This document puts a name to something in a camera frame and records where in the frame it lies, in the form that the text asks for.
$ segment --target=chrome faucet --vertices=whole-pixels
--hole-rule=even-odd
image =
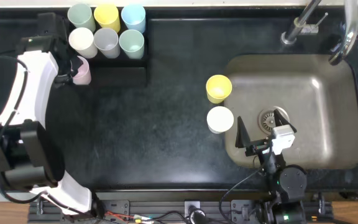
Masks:
[[[309,19],[310,15],[317,8],[320,2],[321,0],[311,0],[311,2],[306,6],[305,10],[303,10],[300,17],[294,19],[293,24],[291,25],[288,32],[284,32],[281,35],[281,40],[284,44],[294,44],[296,42],[296,37],[301,33],[302,29],[306,25],[306,21]],[[331,65],[337,65],[349,54],[357,37],[357,0],[344,0],[344,6],[346,31],[342,43],[328,60]]]

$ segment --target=wooden floor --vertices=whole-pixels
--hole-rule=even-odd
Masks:
[[[358,202],[334,202],[334,214],[338,220],[358,224]],[[0,224],[27,223],[28,205],[0,202]]]

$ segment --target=plastic cup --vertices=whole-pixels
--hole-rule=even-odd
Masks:
[[[102,28],[93,36],[93,43],[107,58],[116,58],[119,55],[118,34],[110,28]]]
[[[137,30],[125,30],[119,37],[119,45],[132,59],[141,59],[144,54],[144,37]]]
[[[206,94],[211,103],[221,103],[231,93],[230,79],[224,75],[213,75],[206,82]]]
[[[233,113],[224,106],[215,106],[206,116],[209,130],[214,134],[220,134],[229,130],[234,123]]]
[[[93,58],[98,49],[93,43],[93,33],[84,27],[77,28],[68,36],[68,43],[84,58]]]
[[[146,30],[146,10],[140,4],[130,4],[121,11],[121,18],[128,29],[134,29],[142,34]]]
[[[75,4],[69,8],[67,17],[68,20],[77,28],[85,27],[92,32],[96,29],[92,16],[92,9],[87,4]]]
[[[121,28],[118,9],[113,4],[102,4],[96,7],[94,10],[94,18],[102,28],[110,28],[117,33]]]
[[[91,83],[91,70],[88,61],[81,57],[77,56],[83,64],[78,68],[78,73],[73,77],[73,83],[76,85],[89,85]]]

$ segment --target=yellow cup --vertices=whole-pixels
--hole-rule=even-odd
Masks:
[[[231,93],[230,79],[224,75],[213,75],[206,82],[206,95],[211,103],[221,103]]]
[[[118,9],[113,4],[102,4],[94,10],[94,19],[102,28],[110,28],[117,33],[121,29]]]

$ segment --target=light blue cup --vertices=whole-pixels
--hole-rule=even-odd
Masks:
[[[140,4],[125,6],[121,12],[122,20],[128,29],[134,29],[142,34],[146,30],[146,11]]]

